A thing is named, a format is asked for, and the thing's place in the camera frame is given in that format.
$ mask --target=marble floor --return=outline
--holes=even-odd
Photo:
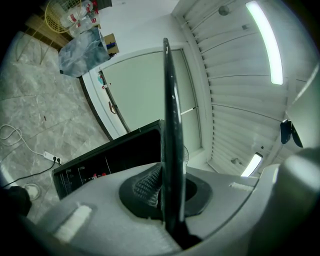
[[[87,103],[79,79],[60,74],[58,51],[50,47],[41,62],[47,48],[48,45],[22,32],[12,41],[0,70],[0,126],[19,128],[32,150],[41,154],[47,151],[65,163],[109,140]],[[4,127],[0,136],[6,137],[11,131]],[[18,139],[14,133],[5,143]],[[22,141],[12,146],[0,144],[1,180],[11,182],[51,165],[51,161],[28,150]],[[59,198],[50,170],[19,180],[16,185],[26,183],[41,189],[27,216],[37,223]]]

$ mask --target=ceiling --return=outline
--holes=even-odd
[[[301,25],[276,1],[257,1],[274,32],[283,84],[271,83],[261,33],[244,0],[194,0],[183,15],[199,48],[212,107],[212,159],[218,173],[241,175],[255,153],[263,155],[254,173],[300,150],[280,143],[280,123],[318,61]],[[218,9],[229,8],[222,16]]]

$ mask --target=yellow fan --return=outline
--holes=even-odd
[[[79,14],[81,11],[81,0],[51,0],[45,9],[45,23],[56,33],[67,32],[70,27],[63,27],[60,19],[65,16],[71,8],[76,8],[75,11]]]

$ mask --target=bottle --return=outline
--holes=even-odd
[[[76,38],[82,32],[87,31],[93,27],[93,23],[88,15],[84,16],[80,21],[77,22],[74,26],[72,26],[69,30],[70,35]]]
[[[94,5],[91,1],[83,1],[81,4],[80,12],[79,6],[76,6],[69,9],[69,11],[60,18],[61,25],[65,28],[69,28],[76,21],[82,19],[87,14],[87,12],[91,12],[93,7]]]
[[[98,25],[100,23],[99,12],[98,12],[97,9],[92,10],[91,12],[88,12],[87,15],[91,19],[91,22],[92,22],[93,26],[96,26],[96,25]]]

